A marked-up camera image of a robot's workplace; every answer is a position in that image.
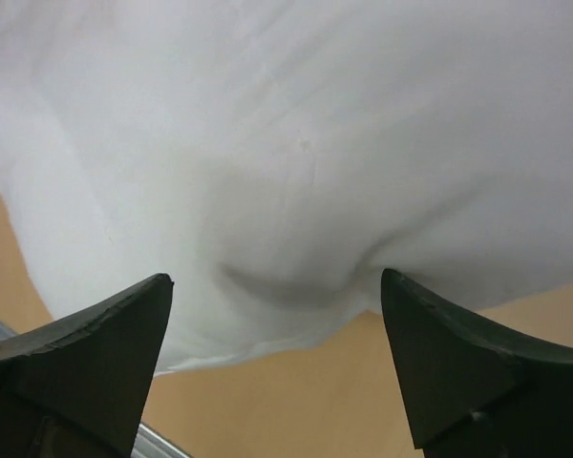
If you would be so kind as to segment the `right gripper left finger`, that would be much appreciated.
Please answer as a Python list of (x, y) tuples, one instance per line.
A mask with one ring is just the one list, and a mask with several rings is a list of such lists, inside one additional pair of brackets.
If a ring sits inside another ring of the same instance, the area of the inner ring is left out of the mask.
[(0, 457), (128, 457), (171, 310), (156, 274), (0, 342)]

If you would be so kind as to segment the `white pillow yellow edge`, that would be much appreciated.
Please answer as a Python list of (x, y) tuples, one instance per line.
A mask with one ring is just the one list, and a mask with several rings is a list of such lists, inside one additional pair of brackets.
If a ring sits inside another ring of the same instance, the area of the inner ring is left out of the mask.
[(573, 1), (0, 1), (0, 195), (55, 319), (171, 276), (161, 374), (558, 288)]

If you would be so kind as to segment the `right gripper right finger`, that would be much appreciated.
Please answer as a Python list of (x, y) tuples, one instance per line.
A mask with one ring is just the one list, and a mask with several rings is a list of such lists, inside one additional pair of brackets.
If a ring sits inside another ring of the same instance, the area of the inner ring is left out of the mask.
[(414, 447), (427, 457), (573, 457), (573, 348), (381, 277), (383, 320)]

